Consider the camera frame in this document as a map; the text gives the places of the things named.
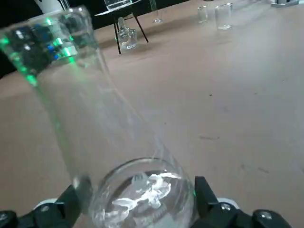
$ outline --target beige table surface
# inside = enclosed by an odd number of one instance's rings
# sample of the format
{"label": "beige table surface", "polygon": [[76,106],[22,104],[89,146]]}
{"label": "beige table surface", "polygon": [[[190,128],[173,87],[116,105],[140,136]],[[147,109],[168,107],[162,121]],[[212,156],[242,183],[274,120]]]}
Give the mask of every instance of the beige table surface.
{"label": "beige table surface", "polygon": [[[196,0],[166,8],[163,24],[140,16],[150,42],[139,32],[121,56],[112,26],[96,36],[118,88],[192,178],[302,228],[304,6],[238,1],[234,28],[220,32],[212,9],[223,2],[207,3],[204,24]],[[69,184],[47,114],[18,73],[0,80],[0,146],[0,209],[25,213]]]}

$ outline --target glass rim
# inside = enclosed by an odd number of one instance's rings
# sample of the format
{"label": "glass rim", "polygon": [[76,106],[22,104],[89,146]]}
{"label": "glass rim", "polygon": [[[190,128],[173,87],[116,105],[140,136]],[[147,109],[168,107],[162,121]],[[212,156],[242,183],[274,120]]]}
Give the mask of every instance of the glass rim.
{"label": "glass rim", "polygon": [[216,6],[215,8],[218,9],[220,7],[225,7],[225,6],[232,6],[232,3],[226,3],[226,4],[223,4],[223,5],[220,5],[220,6]]}
{"label": "glass rim", "polygon": [[198,10],[200,10],[200,9],[203,9],[203,8],[206,8],[207,6],[200,6],[200,7],[198,7]]}
{"label": "glass rim", "polygon": [[81,6],[78,6],[78,7],[69,8],[68,10],[56,10],[56,11],[53,11],[53,12],[41,14],[41,15],[38,15],[36,17],[29,18],[27,20],[9,25],[7,27],[0,28],[0,35],[2,35],[4,32],[8,32],[8,31],[14,30],[16,28],[20,28],[20,27],[29,25],[29,24],[35,23],[37,21],[41,21],[42,19],[46,19],[48,17],[54,17],[54,16],[58,17],[59,15],[68,15],[71,12],[84,12],[84,11],[87,12],[87,9],[84,5],[81,5]]}

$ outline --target small glass jar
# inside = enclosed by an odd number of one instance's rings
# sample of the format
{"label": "small glass jar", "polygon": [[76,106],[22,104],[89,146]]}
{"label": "small glass jar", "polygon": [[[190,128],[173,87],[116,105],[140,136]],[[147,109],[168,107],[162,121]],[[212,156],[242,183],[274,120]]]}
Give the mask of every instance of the small glass jar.
{"label": "small glass jar", "polygon": [[215,8],[215,21],[218,30],[227,30],[231,26],[232,3],[227,3]]}
{"label": "small glass jar", "polygon": [[137,46],[137,32],[126,26],[124,19],[118,19],[118,41],[121,49],[129,50]]}
{"label": "small glass jar", "polygon": [[206,22],[208,20],[207,6],[198,7],[199,23]]}

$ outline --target drinking glass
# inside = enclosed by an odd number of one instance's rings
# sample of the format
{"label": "drinking glass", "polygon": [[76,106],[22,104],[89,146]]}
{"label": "drinking glass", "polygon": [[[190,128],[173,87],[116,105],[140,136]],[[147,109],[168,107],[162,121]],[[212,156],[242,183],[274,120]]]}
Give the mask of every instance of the drinking glass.
{"label": "drinking glass", "polygon": [[132,0],[104,0],[108,10],[118,9],[132,4]]}
{"label": "drinking glass", "polygon": [[206,22],[208,20],[207,6],[198,7],[199,23]]}
{"label": "drinking glass", "polygon": [[82,212],[98,228],[188,228],[191,181],[117,90],[84,7],[0,30],[49,113]]}
{"label": "drinking glass", "polygon": [[153,23],[161,23],[162,20],[162,11],[157,10],[156,0],[150,0],[151,10],[156,12],[156,18],[153,20]]}
{"label": "drinking glass", "polygon": [[231,28],[232,3],[227,3],[215,8],[215,21],[218,30]]}

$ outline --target glass cup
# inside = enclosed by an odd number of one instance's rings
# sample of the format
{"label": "glass cup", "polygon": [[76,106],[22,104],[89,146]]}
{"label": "glass cup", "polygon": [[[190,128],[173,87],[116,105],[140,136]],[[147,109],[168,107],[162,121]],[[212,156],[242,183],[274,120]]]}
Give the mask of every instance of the glass cup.
{"label": "glass cup", "polygon": [[0,48],[49,113],[82,212],[98,228],[188,228],[194,188],[122,97],[84,7],[0,30]]}
{"label": "glass cup", "polygon": [[206,22],[208,20],[207,6],[198,7],[199,23]]}
{"label": "glass cup", "polygon": [[104,0],[104,2],[108,10],[111,10],[130,5],[132,0]]}
{"label": "glass cup", "polygon": [[215,8],[215,21],[218,30],[227,30],[231,26],[232,3],[227,3]]}

